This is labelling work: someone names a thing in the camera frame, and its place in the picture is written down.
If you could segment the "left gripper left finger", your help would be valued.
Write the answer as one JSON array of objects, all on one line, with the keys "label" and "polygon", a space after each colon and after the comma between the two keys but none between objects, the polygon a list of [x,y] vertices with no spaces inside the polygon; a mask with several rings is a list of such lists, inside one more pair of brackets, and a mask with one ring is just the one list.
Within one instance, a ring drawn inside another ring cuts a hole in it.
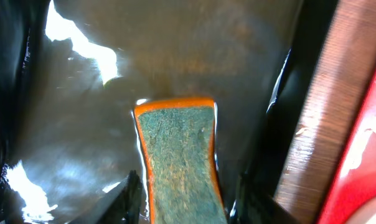
[{"label": "left gripper left finger", "polygon": [[143,184],[139,175],[135,170],[131,170],[127,178],[70,224],[137,224],[142,190]]}]

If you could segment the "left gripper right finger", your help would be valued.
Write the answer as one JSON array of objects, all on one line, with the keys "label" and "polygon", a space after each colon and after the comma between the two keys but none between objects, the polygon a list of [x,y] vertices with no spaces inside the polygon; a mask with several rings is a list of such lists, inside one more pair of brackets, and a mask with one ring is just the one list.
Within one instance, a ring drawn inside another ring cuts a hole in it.
[{"label": "left gripper right finger", "polygon": [[234,211],[234,223],[237,224],[299,224],[245,174],[237,182]]}]

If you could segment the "orange green scrub sponge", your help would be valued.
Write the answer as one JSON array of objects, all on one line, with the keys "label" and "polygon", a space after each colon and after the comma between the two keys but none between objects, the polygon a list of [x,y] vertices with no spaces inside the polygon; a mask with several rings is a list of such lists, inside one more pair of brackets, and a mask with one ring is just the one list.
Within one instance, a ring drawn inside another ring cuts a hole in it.
[{"label": "orange green scrub sponge", "polygon": [[214,142],[217,105],[179,98],[138,105],[151,223],[226,223]]}]

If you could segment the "white plate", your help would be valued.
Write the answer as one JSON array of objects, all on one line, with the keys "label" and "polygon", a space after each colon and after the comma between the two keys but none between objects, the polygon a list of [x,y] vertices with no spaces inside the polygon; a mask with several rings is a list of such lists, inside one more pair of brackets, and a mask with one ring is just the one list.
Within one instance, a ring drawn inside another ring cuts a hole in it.
[{"label": "white plate", "polygon": [[376,224],[376,197],[357,209],[346,224]]}]

